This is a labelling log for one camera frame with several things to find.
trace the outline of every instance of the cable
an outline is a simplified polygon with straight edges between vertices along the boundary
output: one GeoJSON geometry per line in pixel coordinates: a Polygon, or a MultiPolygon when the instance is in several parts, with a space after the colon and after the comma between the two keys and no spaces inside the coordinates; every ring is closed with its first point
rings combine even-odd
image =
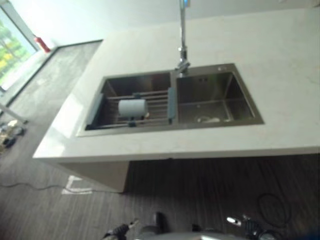
{"type": "Polygon", "coordinates": [[[263,193],[261,195],[258,196],[257,200],[257,208],[258,208],[258,211],[261,215],[261,217],[263,218],[263,220],[270,224],[271,226],[275,227],[275,228],[285,228],[287,226],[287,224],[290,222],[291,218],[292,218],[292,209],[291,209],[291,206],[290,204],[287,204],[287,208],[288,208],[288,211],[286,210],[286,205],[284,203],[284,201],[282,201],[280,199],[280,197],[278,197],[277,195],[273,194],[273,193],[270,193],[270,192],[266,192],[266,193],[263,193]],[[265,198],[273,198],[274,200],[276,200],[281,209],[282,209],[282,213],[283,213],[283,222],[281,223],[275,223],[275,222],[272,222],[268,217],[266,217],[266,214],[264,213],[263,211],[263,200],[265,198]]]}
{"type": "Polygon", "coordinates": [[[48,190],[48,189],[52,189],[52,188],[59,188],[59,189],[64,189],[64,190],[66,190],[70,193],[73,193],[73,194],[84,194],[84,193],[91,193],[91,192],[93,192],[93,193],[108,193],[107,191],[95,190],[95,189],[84,190],[84,191],[73,191],[73,190],[68,189],[68,188],[61,186],[61,185],[49,185],[49,186],[45,186],[45,187],[35,187],[27,182],[17,182],[17,183],[9,184],[9,185],[0,184],[0,188],[14,188],[17,186],[28,186],[36,191],[43,191],[43,190],[48,190]]]}

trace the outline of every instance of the faucet spout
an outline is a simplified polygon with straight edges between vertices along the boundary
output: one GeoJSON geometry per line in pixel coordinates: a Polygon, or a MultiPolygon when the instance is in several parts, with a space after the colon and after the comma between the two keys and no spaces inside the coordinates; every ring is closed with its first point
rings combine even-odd
{"type": "Polygon", "coordinates": [[[179,6],[181,47],[179,47],[180,62],[175,70],[180,73],[185,73],[190,66],[190,63],[188,62],[188,48],[186,45],[186,8],[190,6],[190,0],[179,0],[179,6]]]}

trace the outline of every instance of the red fire extinguisher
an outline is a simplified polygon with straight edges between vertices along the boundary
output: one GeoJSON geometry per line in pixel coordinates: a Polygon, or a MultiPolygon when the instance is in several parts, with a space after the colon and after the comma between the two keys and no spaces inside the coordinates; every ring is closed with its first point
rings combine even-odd
{"type": "Polygon", "coordinates": [[[45,52],[49,53],[51,50],[48,48],[48,46],[45,44],[45,42],[41,39],[41,37],[38,37],[34,35],[34,41],[39,45],[39,47],[45,52]]]}

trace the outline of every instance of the wood plank flooring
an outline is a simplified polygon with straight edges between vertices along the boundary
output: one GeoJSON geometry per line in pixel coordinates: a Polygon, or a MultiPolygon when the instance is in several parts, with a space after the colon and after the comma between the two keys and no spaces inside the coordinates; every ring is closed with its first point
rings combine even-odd
{"type": "MultiPolygon", "coordinates": [[[[59,49],[12,103],[10,108],[30,123],[26,135],[0,157],[1,184],[66,185],[66,173],[32,155],[98,46],[59,49]]],[[[155,211],[166,215],[171,231],[188,231],[196,223],[243,236],[225,219],[246,214],[272,228],[257,210],[257,197],[265,192],[291,205],[292,219],[280,231],[295,238],[317,228],[318,172],[316,154],[154,160],[130,164],[124,194],[65,195],[57,188],[0,187],[0,239],[98,240],[108,229],[138,217],[141,224],[128,234],[133,240],[155,211]]],[[[74,187],[96,188],[86,181],[75,182],[74,187]]],[[[275,207],[266,211],[276,219],[275,207]]]]}

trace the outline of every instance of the kitchen island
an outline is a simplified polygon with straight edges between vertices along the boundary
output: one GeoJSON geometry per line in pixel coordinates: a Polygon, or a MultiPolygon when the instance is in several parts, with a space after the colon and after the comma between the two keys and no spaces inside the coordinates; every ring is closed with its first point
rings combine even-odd
{"type": "Polygon", "coordinates": [[[77,136],[103,77],[170,71],[179,24],[106,37],[33,155],[122,192],[130,161],[317,153],[320,146],[319,7],[187,21],[191,67],[235,63],[264,124],[77,136]]]}

